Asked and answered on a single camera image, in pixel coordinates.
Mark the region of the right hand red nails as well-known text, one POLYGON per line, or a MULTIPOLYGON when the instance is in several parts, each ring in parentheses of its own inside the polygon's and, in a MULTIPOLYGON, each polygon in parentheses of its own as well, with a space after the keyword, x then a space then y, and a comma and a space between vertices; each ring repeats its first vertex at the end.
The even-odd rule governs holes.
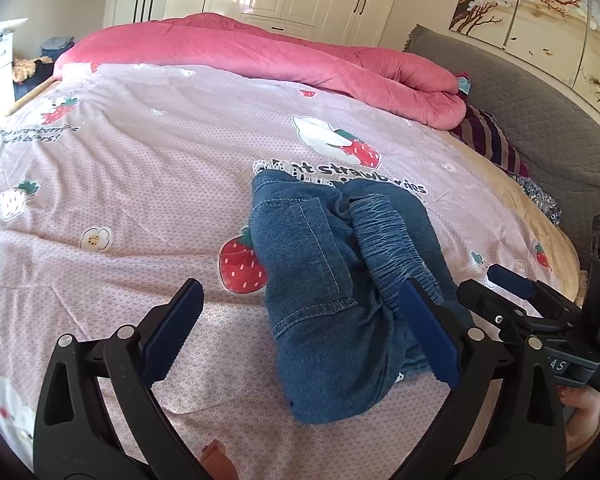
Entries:
POLYGON ((567 468, 584 454, 600 434, 600 393, 591 387, 558 386, 560 402, 574 412, 566 425, 567 468))

